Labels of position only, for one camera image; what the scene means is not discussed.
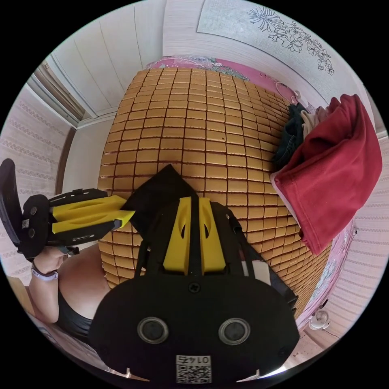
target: screw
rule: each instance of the screw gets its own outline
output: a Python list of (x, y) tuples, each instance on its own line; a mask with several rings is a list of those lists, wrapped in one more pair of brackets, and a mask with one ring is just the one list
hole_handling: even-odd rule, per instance
[(200, 284), (197, 282), (191, 282), (188, 289), (191, 293), (198, 293), (200, 291)]

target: sticker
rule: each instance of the sticker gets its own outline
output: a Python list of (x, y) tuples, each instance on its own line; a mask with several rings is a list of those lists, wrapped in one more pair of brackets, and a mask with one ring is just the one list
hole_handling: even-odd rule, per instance
[(210, 355), (176, 355), (178, 384), (210, 384), (212, 368)]

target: red cloth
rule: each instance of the red cloth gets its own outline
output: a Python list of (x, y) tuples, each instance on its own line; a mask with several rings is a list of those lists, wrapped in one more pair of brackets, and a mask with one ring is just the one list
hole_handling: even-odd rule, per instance
[(359, 97), (332, 98), (328, 110), (274, 178), (316, 255), (363, 207), (382, 171), (377, 135)]

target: wristwatch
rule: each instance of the wristwatch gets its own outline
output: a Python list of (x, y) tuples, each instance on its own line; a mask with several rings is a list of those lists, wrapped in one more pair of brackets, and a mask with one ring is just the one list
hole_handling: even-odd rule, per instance
[(37, 267), (35, 266), (34, 262), (32, 262), (31, 273), (33, 276), (39, 278), (42, 281), (52, 281), (52, 280), (56, 280), (58, 278), (57, 271), (52, 271), (52, 272), (47, 273), (47, 274), (41, 273), (37, 269)]

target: floral wall art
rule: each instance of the floral wall art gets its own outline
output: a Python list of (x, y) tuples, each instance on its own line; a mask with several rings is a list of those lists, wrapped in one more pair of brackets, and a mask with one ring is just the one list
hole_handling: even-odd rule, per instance
[(268, 38), (273, 42), (280, 42), (285, 49), (297, 53), (306, 49), (309, 55), (317, 57), (319, 70), (325, 70), (331, 76), (334, 74), (331, 56), (322, 43), (298, 27), (295, 21), (291, 23), (283, 21), (275, 11), (267, 7), (250, 9), (247, 14), (250, 22), (256, 25), (261, 32), (270, 33)]
[(327, 103), (343, 93), (364, 98), (360, 79), (344, 59), (321, 37), (276, 10), (244, 0), (205, 0), (197, 32), (243, 42), (258, 49), (258, 58), (266, 53), (282, 61)]

